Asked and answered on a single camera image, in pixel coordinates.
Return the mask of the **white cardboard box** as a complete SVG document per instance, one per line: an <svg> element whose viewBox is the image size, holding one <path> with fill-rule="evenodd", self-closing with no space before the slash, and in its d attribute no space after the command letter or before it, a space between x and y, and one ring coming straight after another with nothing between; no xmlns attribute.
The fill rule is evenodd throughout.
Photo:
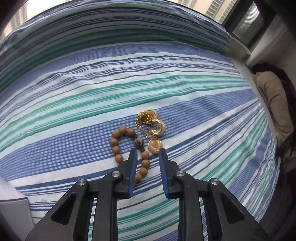
<svg viewBox="0 0 296 241"><path fill-rule="evenodd" d="M25 240L34 227L28 198L3 178L1 178L1 227L16 240Z"/></svg>

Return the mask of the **beige pillow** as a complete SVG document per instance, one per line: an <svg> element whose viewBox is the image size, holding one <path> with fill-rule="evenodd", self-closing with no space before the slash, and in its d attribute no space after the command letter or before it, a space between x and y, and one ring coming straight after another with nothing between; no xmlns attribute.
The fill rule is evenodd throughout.
<svg viewBox="0 0 296 241"><path fill-rule="evenodd" d="M271 71L257 72L252 78L271 112L277 144L281 146L294 131L283 85L278 76Z"/></svg>

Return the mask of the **striped blue green bedsheet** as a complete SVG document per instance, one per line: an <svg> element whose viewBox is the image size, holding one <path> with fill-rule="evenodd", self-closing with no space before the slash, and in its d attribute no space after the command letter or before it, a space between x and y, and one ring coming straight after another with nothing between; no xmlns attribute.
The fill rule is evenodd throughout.
<svg viewBox="0 0 296 241"><path fill-rule="evenodd" d="M137 150L117 240L178 240L159 152L218 179L260 223L278 180L262 102L227 57L229 34L168 1L70 1L1 42L1 178L33 225L80 179L100 180Z"/></svg>

